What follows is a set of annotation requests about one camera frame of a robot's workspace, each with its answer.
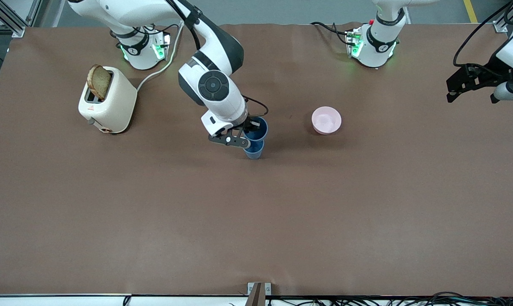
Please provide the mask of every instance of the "bread slice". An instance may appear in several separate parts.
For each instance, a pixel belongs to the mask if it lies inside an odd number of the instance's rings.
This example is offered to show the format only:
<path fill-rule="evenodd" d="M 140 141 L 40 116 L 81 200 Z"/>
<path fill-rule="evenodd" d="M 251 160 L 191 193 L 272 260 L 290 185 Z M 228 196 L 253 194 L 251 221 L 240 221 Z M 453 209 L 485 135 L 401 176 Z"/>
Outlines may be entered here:
<path fill-rule="evenodd" d="M 107 89 L 111 84 L 111 75 L 100 65 L 94 65 L 88 71 L 87 76 L 88 88 L 92 93 L 99 99 L 105 99 L 107 95 Z"/>

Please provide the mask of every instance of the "brown paper tabletop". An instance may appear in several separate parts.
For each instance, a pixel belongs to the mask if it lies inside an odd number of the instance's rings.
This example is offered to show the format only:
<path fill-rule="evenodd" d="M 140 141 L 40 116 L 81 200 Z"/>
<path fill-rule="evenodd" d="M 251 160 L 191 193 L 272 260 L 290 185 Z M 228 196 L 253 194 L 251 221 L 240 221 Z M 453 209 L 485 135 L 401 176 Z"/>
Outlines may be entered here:
<path fill-rule="evenodd" d="M 270 108 L 256 161 L 209 142 L 178 86 L 188 32 L 113 136 L 77 112 L 89 68 L 150 72 L 107 28 L 27 29 L 0 73 L 0 294 L 513 296 L 513 102 L 445 99 L 473 28 L 408 25 L 375 70 L 313 26 L 225 26 L 245 48 L 233 80 Z M 460 62 L 504 40 L 484 27 Z M 343 125 L 319 136 L 325 105 Z"/>

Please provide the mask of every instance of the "bowl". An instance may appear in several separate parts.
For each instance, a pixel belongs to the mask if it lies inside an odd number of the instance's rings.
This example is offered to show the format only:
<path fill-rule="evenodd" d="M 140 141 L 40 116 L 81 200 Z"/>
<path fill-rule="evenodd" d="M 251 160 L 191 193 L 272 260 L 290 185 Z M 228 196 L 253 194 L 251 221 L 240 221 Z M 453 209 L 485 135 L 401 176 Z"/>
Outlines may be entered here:
<path fill-rule="evenodd" d="M 334 133 L 341 126 L 341 115 L 332 107 L 317 108 L 311 116 L 313 128 L 322 135 Z"/>

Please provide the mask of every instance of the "plastic cup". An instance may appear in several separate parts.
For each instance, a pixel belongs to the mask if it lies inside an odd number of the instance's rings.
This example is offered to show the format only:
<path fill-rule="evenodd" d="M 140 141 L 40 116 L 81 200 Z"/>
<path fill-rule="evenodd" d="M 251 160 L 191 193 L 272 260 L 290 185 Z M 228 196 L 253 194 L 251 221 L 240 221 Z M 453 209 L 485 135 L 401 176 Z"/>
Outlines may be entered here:
<path fill-rule="evenodd" d="M 251 142 L 251 146 L 248 149 L 243 149 L 249 159 L 259 159 L 260 155 L 262 155 L 262 150 L 264 150 L 264 141 Z"/>
<path fill-rule="evenodd" d="M 251 141 L 251 146 L 243 151 L 248 158 L 259 159 L 264 149 L 264 139 L 268 135 L 268 123 L 262 117 L 252 118 L 252 120 L 260 123 L 260 129 L 254 132 L 245 132 L 245 138 Z"/>
<path fill-rule="evenodd" d="M 341 126 L 340 113 L 329 106 L 317 108 L 311 116 L 313 128 L 322 135 L 334 133 Z"/>

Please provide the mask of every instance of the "blue cup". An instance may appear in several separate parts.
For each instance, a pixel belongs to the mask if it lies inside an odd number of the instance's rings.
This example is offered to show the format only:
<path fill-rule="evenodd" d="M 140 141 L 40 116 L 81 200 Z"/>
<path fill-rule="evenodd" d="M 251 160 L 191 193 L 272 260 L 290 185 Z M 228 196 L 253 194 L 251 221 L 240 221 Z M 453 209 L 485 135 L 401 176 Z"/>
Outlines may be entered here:
<path fill-rule="evenodd" d="M 254 132 L 245 132 L 245 138 L 251 141 L 251 146 L 243 151 L 248 158 L 259 159 L 264 149 L 264 139 L 268 134 L 268 123 L 262 117 L 252 118 L 252 120 L 260 123 L 260 128 Z"/>

